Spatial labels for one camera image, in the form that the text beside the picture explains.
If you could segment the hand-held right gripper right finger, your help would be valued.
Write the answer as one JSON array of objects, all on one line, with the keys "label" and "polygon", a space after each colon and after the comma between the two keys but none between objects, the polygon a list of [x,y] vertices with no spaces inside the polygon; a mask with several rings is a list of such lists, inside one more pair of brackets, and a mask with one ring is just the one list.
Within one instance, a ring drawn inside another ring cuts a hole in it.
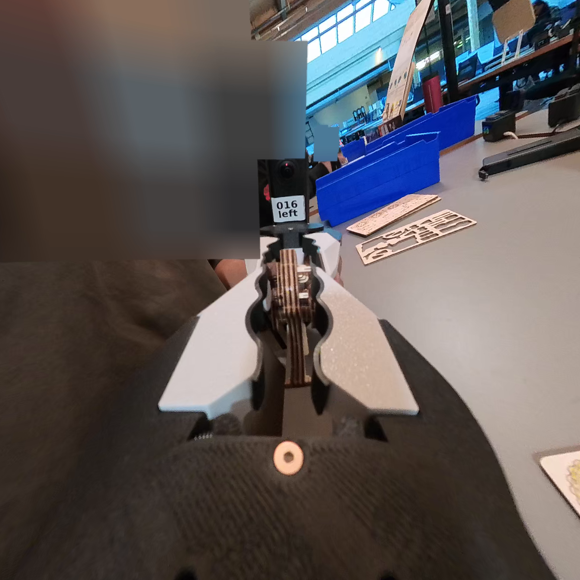
[{"label": "hand-held right gripper right finger", "polygon": [[313,400],[332,417],[414,416],[419,406],[378,318],[321,268],[328,327],[315,348]]}]

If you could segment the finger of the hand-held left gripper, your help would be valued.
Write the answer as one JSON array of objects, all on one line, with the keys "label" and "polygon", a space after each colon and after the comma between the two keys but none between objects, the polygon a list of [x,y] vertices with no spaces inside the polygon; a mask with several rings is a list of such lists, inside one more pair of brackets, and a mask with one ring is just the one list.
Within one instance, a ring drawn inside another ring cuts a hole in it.
[{"label": "finger of the hand-held left gripper", "polygon": [[318,231],[305,235],[303,241],[306,239],[314,243],[320,257],[320,267],[334,279],[341,256],[342,234],[338,231]]},{"label": "finger of the hand-held left gripper", "polygon": [[259,272],[264,272],[267,268],[277,267],[280,260],[280,251],[282,250],[282,243],[279,237],[275,236],[260,236],[260,258],[259,258]]}]

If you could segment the wooden model assembly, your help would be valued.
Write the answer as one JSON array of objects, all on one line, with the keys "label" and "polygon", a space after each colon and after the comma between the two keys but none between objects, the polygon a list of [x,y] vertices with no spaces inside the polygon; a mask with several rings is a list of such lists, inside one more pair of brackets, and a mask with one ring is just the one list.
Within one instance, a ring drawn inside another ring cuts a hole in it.
[{"label": "wooden model assembly", "polygon": [[308,327],[315,314],[311,265],[300,264],[296,250],[283,249],[278,261],[267,264],[267,272],[272,325],[286,346],[285,388],[310,386]]}]

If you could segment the person's left forearm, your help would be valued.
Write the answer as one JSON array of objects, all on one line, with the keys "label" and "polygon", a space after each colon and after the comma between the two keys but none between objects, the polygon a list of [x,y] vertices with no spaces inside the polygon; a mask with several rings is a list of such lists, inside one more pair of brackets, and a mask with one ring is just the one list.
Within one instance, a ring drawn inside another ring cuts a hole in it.
[{"label": "person's left forearm", "polygon": [[221,259],[211,260],[210,262],[226,290],[236,286],[248,275],[246,263],[243,259]]}]

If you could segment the grey desk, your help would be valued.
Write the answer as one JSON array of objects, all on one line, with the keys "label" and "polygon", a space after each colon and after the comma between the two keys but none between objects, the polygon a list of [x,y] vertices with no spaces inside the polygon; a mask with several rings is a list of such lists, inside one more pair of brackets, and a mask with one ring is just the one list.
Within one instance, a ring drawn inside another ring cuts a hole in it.
[{"label": "grey desk", "polygon": [[420,412],[386,442],[315,443],[301,569],[270,579],[579,579],[579,516],[537,461],[579,449],[579,153],[481,182],[442,157],[443,205],[478,221],[347,287],[376,313]]}]

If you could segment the brown background desk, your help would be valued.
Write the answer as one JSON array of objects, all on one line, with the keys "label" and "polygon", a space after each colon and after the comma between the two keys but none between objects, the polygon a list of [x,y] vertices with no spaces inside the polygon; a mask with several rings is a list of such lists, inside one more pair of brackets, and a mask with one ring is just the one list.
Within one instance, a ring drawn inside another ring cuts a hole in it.
[{"label": "brown background desk", "polygon": [[481,72],[474,78],[459,83],[459,94],[471,96],[544,70],[558,68],[569,57],[573,38],[574,35],[569,34],[545,44],[538,50],[527,50],[517,59],[511,58],[503,64]]}]

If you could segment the slotted wooden puzzle sheet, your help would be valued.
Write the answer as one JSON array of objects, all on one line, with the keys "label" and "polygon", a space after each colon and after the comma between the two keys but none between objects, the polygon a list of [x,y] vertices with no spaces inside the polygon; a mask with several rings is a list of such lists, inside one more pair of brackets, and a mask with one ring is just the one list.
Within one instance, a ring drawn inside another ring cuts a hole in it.
[{"label": "slotted wooden puzzle sheet", "polygon": [[477,221],[474,219],[444,210],[359,243],[356,245],[356,250],[362,263],[371,265],[476,224]]}]

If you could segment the person's brown shirt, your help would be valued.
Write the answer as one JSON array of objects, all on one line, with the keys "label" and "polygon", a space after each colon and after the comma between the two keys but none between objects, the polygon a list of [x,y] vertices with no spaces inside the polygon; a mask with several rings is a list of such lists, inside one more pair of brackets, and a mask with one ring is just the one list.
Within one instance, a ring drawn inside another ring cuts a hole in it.
[{"label": "person's brown shirt", "polygon": [[224,292],[206,259],[1,263],[1,579],[117,390]]}]

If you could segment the tan instruction board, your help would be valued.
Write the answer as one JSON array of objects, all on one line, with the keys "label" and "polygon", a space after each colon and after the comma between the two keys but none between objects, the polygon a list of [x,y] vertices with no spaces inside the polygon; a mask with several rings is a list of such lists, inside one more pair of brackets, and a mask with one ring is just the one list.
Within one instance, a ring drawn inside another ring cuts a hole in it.
[{"label": "tan instruction board", "polygon": [[413,62],[419,34],[429,15],[433,1],[420,1],[411,12],[391,72],[382,121],[403,119],[415,71]]}]

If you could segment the red bottle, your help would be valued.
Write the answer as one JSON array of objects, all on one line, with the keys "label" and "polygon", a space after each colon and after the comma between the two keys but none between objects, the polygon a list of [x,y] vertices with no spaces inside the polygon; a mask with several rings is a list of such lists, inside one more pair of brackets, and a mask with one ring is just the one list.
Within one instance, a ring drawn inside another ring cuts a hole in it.
[{"label": "red bottle", "polygon": [[438,72],[429,73],[422,78],[422,91],[425,112],[433,114],[439,112],[443,106],[443,96]]}]

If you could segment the black pole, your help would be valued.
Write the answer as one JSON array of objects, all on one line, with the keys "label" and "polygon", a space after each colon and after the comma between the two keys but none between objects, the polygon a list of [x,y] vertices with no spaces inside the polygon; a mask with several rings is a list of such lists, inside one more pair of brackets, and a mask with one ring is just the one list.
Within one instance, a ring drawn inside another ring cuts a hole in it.
[{"label": "black pole", "polygon": [[446,93],[448,101],[451,104],[459,100],[451,1],[438,1],[438,14],[441,32],[441,45],[446,71]]}]

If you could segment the black power bank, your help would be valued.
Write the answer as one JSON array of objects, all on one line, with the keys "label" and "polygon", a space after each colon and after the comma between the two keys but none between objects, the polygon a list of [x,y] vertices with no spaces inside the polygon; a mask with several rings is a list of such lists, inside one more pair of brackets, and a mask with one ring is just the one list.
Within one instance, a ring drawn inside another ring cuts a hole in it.
[{"label": "black power bank", "polygon": [[482,160],[478,171],[480,180],[533,163],[539,163],[579,150],[579,126],[563,132],[549,134],[546,138],[524,144]]}]

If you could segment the wooden puzzle sheet with wheels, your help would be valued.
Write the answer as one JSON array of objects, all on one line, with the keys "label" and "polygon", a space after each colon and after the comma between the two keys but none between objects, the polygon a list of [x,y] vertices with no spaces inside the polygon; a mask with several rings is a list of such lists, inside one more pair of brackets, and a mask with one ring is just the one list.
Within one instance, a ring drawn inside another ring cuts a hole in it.
[{"label": "wooden puzzle sheet with wheels", "polygon": [[579,516],[579,448],[544,455],[540,467]]}]

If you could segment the white stand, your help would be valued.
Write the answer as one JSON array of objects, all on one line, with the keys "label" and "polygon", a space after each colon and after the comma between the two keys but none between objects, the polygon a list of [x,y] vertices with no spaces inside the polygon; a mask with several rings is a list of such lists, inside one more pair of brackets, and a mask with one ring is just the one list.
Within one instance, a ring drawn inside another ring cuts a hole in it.
[{"label": "white stand", "polygon": [[501,65],[503,66],[509,59],[517,60],[520,57],[520,50],[522,45],[522,40],[524,36],[524,30],[520,30],[518,34],[513,37],[506,38],[504,40],[502,48],[502,59]]}]

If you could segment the black and tan panel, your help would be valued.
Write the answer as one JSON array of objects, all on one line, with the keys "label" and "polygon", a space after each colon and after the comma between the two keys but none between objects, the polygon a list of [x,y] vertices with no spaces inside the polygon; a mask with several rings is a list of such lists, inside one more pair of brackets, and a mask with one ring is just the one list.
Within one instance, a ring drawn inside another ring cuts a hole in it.
[{"label": "black and tan panel", "polygon": [[501,1],[500,7],[492,9],[492,24],[501,42],[527,32],[535,20],[532,1]]}]

